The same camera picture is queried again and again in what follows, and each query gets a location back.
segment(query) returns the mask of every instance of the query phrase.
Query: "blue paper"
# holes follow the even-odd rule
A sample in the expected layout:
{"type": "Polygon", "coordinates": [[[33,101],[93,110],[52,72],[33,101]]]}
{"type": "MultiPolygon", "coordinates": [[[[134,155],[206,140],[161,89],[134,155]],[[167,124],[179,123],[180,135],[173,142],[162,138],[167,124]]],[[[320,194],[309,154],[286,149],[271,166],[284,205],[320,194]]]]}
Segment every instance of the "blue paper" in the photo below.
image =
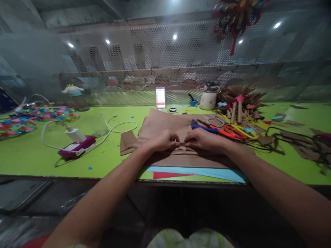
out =
{"type": "Polygon", "coordinates": [[[247,134],[250,134],[251,132],[256,134],[256,131],[253,128],[244,127],[242,130],[247,134]]]}
{"type": "Polygon", "coordinates": [[[196,167],[170,167],[170,166],[150,166],[147,171],[151,172],[169,172],[209,176],[220,179],[226,179],[238,183],[245,183],[247,177],[240,171],[235,169],[216,169],[216,168],[196,168],[196,167]]]}
{"type": "Polygon", "coordinates": [[[217,105],[218,105],[219,107],[221,107],[221,106],[226,106],[227,103],[226,103],[226,102],[219,102],[217,105]]]}
{"type": "Polygon", "coordinates": [[[274,116],[273,118],[271,118],[272,121],[281,121],[283,120],[283,116],[280,115],[280,116],[274,116]]]}

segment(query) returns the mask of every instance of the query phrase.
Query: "white thermos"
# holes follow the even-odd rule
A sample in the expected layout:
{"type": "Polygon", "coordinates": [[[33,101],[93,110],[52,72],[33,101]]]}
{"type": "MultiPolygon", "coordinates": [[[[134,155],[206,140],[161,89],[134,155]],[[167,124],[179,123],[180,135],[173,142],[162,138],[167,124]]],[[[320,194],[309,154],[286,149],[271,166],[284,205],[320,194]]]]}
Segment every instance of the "white thermos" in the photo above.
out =
{"type": "Polygon", "coordinates": [[[216,105],[218,85],[207,82],[203,88],[203,93],[200,100],[200,108],[203,110],[213,110],[216,105]]]}

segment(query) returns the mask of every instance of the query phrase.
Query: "white charger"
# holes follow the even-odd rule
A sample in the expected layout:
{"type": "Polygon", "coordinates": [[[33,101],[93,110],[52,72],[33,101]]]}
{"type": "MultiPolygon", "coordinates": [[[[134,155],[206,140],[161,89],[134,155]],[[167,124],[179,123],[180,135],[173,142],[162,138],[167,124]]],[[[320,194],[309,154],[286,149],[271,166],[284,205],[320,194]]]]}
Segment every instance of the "white charger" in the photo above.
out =
{"type": "Polygon", "coordinates": [[[67,126],[66,129],[66,134],[73,140],[73,142],[81,143],[86,140],[85,135],[79,129],[70,126],[67,126]]]}

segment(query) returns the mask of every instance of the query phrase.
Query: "red hanging decoration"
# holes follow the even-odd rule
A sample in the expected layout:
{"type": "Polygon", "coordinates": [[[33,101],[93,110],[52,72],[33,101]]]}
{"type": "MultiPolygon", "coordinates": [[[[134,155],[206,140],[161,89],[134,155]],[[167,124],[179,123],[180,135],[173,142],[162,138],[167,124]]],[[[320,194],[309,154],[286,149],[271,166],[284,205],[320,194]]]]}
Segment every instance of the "red hanging decoration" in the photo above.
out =
{"type": "Polygon", "coordinates": [[[234,55],[237,38],[242,36],[247,27],[255,25],[261,18],[262,8],[271,0],[220,0],[215,6],[213,18],[219,21],[214,25],[214,33],[221,40],[231,34],[234,39],[230,56],[234,55]]]}

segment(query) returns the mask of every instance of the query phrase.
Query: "phone screen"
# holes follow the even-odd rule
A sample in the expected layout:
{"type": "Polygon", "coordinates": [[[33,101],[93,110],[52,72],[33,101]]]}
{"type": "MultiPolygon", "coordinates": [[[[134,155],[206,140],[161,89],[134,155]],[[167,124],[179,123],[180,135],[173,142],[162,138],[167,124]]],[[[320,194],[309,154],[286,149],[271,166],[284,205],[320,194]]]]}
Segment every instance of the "phone screen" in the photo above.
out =
{"type": "Polygon", "coordinates": [[[157,107],[157,109],[166,108],[166,88],[165,87],[156,88],[156,107],[157,107]]]}

